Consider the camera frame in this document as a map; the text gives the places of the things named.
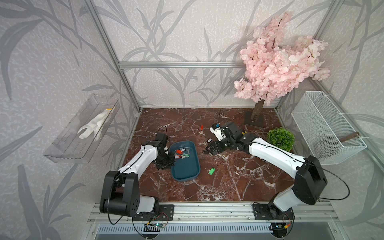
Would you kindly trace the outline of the teal plastic storage box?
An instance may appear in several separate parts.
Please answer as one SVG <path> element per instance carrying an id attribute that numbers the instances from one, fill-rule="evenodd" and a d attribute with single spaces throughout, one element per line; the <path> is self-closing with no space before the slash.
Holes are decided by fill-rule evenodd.
<path id="1" fill-rule="evenodd" d="M 183 151 L 183 148 L 189 148 L 189 151 Z M 181 150 L 184 154 L 189 154 L 189 158 L 178 155 L 176 150 Z M 200 174 L 201 167 L 198 158 L 198 152 L 192 141 L 182 141 L 170 146 L 169 155 L 175 158 L 175 164 L 171 167 L 171 175 L 178 182 L 191 181 Z"/>

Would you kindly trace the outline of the green key tag with key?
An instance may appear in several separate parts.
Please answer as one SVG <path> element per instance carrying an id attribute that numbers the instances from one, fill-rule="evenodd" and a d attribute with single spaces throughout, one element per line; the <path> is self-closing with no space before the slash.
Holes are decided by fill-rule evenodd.
<path id="1" fill-rule="evenodd" d="M 211 168 L 211 169 L 209 170 L 208 174 L 209 174 L 209 175 L 213 175 L 214 172 L 215 172 L 215 170 L 216 170 L 215 168 Z"/>

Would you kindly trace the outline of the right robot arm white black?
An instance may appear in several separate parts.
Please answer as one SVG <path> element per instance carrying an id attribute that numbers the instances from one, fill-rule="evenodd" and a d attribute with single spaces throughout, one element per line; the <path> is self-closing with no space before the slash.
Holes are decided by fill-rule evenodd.
<path id="1" fill-rule="evenodd" d="M 215 156 L 226 150 L 241 151 L 267 161 L 295 180 L 292 186 L 277 193 L 268 204 L 254 206 L 254 212 L 259 213 L 258 219 L 281 220 L 291 215 L 294 206 L 315 205 L 328 183 L 319 160 L 314 156 L 305 158 L 284 151 L 256 134 L 243 133 L 234 122 L 227 122 L 224 127 L 214 124 L 210 132 L 217 139 L 207 145 L 206 152 L 209 154 Z"/>

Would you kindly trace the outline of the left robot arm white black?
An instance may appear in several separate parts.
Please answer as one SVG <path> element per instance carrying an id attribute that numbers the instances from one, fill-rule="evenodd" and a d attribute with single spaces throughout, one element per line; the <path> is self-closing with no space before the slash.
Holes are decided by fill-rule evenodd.
<path id="1" fill-rule="evenodd" d="M 101 213 L 126 217 L 139 214 L 156 217 L 159 214 L 159 201 L 140 194 L 139 179 L 150 164 L 158 170 L 174 165 L 175 158 L 168 154 L 167 143 L 166 134 L 156 134 L 154 140 L 142 144 L 139 152 L 126 165 L 106 174 L 100 200 Z"/>

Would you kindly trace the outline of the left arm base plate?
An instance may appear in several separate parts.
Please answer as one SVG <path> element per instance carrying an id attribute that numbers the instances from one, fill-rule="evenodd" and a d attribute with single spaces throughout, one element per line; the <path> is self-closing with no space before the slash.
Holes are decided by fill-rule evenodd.
<path id="1" fill-rule="evenodd" d="M 154 212 L 141 212 L 135 214 L 134 221 L 172 221 L 175 213 L 175 205 L 160 204 Z"/>

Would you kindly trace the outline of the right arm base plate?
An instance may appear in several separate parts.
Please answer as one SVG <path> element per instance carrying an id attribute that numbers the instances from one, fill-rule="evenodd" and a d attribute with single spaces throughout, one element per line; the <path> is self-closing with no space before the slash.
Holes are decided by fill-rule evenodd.
<path id="1" fill-rule="evenodd" d="M 295 215 L 293 209 L 290 208 L 287 211 L 283 212 L 279 210 L 274 205 L 269 206 L 268 204 L 261 204 L 254 202 L 252 204 L 253 213 L 255 220 L 285 220 L 285 221 L 293 221 L 295 219 Z"/>

